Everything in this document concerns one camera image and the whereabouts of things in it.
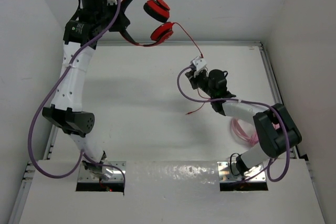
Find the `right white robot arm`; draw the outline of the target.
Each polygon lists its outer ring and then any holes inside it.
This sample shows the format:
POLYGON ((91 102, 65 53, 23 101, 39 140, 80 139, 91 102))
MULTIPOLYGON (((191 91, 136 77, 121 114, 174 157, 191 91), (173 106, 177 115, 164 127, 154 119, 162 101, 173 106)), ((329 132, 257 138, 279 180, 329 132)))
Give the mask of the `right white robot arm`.
POLYGON ((301 133, 286 107, 281 103, 269 106, 261 102, 239 100, 227 88, 227 71, 214 69, 197 72, 189 66, 181 74, 188 78, 192 89, 200 89, 208 95, 207 102, 216 113, 254 126, 258 143, 236 157, 235 170, 238 174, 243 176, 258 164, 264 161, 272 163, 285 153, 285 169, 274 181, 283 179, 289 168, 290 149, 302 141, 301 133))

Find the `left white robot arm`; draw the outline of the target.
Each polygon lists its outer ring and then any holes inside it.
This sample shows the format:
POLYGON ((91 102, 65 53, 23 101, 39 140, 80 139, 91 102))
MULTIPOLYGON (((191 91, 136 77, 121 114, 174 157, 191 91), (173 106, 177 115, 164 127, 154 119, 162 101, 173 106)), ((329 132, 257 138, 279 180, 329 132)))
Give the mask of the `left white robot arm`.
POLYGON ((97 163, 104 151, 89 135, 95 116, 82 109, 83 86, 97 42, 116 22, 119 10, 118 0, 78 0, 78 7, 65 26, 60 81, 51 105, 42 112, 44 118, 70 136, 87 158, 97 163))

